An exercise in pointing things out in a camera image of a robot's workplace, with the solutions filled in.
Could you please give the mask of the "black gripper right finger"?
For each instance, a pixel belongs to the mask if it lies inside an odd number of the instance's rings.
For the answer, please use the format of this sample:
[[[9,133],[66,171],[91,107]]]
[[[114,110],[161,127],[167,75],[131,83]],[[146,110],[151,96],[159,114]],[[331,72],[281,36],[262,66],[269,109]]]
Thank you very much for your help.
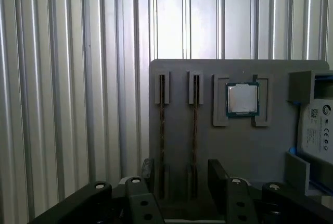
[[[208,160],[208,187],[226,223],[332,223],[332,210],[277,182],[256,189]]]

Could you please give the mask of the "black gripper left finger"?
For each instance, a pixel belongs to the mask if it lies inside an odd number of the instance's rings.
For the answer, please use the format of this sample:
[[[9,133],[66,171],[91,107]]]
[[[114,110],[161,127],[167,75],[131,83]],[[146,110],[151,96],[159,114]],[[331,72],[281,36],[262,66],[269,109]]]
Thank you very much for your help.
[[[153,194],[155,163],[144,160],[142,174],[87,184],[31,220],[31,223],[163,223]]]

